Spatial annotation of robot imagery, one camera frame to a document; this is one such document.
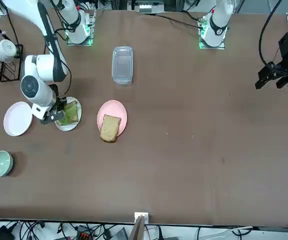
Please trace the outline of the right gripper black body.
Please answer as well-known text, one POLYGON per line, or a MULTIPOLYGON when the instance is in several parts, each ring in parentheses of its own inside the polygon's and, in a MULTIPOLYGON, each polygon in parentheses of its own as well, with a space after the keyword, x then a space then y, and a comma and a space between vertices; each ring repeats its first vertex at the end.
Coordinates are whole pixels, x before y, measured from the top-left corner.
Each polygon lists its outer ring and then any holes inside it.
POLYGON ((50 89, 52 90, 52 100, 51 109, 52 110, 64 110, 67 104, 67 98, 65 96, 60 96, 58 86, 56 84, 50 84, 50 89))

